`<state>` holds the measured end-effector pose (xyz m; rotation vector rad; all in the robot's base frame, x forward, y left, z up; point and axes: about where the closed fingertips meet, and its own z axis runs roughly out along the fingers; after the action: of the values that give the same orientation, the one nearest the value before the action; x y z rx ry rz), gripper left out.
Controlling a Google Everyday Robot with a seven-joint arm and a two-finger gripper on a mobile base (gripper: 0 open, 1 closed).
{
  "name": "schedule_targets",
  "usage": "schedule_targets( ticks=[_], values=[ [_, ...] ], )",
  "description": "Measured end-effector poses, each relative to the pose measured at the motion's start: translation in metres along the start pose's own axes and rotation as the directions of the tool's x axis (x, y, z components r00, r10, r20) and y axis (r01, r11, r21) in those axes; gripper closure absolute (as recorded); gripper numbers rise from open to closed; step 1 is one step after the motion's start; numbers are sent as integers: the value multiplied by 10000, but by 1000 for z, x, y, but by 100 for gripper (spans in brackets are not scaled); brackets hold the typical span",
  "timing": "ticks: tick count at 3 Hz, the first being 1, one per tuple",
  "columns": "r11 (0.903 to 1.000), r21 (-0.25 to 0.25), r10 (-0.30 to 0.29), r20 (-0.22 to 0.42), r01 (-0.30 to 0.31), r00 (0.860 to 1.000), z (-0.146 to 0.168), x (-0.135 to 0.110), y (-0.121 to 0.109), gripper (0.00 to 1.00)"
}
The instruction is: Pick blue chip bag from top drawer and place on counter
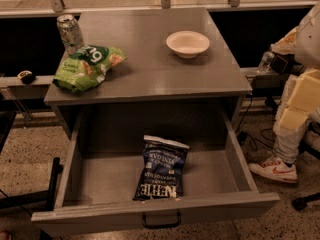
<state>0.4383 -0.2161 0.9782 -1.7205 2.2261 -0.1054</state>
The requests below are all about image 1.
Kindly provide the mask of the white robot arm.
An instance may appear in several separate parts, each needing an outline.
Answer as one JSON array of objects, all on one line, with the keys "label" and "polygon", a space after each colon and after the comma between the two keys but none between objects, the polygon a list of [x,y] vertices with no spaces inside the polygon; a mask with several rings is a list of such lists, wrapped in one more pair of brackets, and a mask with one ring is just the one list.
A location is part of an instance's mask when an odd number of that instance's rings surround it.
[{"label": "white robot arm", "polygon": [[281,127],[294,130],[320,106],[320,2],[297,27],[272,44],[271,50],[282,55],[293,54],[295,61],[307,68],[296,79],[293,92],[278,119]]}]

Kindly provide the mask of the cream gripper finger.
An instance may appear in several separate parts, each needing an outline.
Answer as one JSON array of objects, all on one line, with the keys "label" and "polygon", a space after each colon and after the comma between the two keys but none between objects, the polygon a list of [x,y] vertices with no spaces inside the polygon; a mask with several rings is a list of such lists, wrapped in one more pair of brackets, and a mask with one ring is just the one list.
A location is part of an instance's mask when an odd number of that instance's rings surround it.
[{"label": "cream gripper finger", "polygon": [[290,110],[305,115],[311,114],[320,106],[319,70],[307,70],[297,78],[287,106]]},{"label": "cream gripper finger", "polygon": [[308,119],[308,114],[299,110],[285,108],[280,117],[282,127],[293,130],[299,128]]}]

